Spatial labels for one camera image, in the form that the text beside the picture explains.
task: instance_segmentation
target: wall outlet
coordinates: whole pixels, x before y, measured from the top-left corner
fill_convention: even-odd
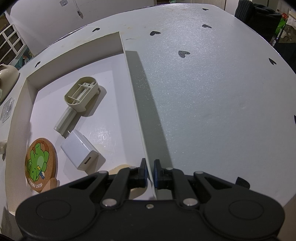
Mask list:
[[[68,4],[68,1],[67,0],[61,0],[60,4],[61,4],[61,6],[65,6],[65,5]]]

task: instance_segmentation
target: wooden disc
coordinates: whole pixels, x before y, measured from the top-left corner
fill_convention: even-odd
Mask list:
[[[56,162],[56,150],[49,140],[39,138],[30,145],[25,160],[25,175],[32,189],[42,191],[55,175]]]

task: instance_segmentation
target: heart pattern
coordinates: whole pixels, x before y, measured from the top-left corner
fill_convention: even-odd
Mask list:
[[[203,24],[202,25],[204,28],[212,28],[211,26],[208,26],[208,25],[206,25],[206,24]]]
[[[187,52],[187,51],[179,51],[179,56],[180,56],[181,58],[185,58],[185,54],[190,54],[190,53]]]
[[[273,61],[271,58],[269,58],[269,62],[271,62],[271,63],[272,63],[272,65],[276,64],[276,62],[275,62],[275,61]]]
[[[152,31],[152,32],[150,33],[151,36],[153,36],[153,35],[155,35],[155,34],[160,34],[160,32]]]

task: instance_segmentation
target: white power adapter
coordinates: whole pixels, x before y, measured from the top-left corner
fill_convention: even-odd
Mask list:
[[[73,130],[61,144],[62,150],[78,170],[86,170],[99,155],[94,146],[79,131]]]

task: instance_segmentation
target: green bear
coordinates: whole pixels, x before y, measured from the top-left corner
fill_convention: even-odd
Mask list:
[[[47,161],[49,157],[48,151],[42,151],[40,143],[35,145],[35,154],[34,151],[31,150],[30,152],[31,159],[27,163],[27,170],[30,174],[31,179],[33,182],[39,179],[39,175],[41,172],[44,175],[44,172],[47,168]]]

